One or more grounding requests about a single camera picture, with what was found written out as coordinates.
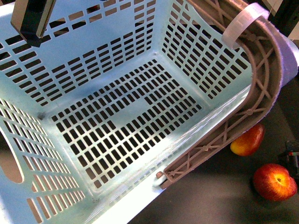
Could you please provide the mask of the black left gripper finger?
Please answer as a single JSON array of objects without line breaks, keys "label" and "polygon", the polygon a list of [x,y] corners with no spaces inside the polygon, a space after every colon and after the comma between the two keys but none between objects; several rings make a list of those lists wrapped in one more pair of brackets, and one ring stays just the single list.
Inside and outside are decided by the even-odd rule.
[{"label": "black left gripper finger", "polygon": [[40,47],[55,0],[16,0],[11,25],[33,47]]}]

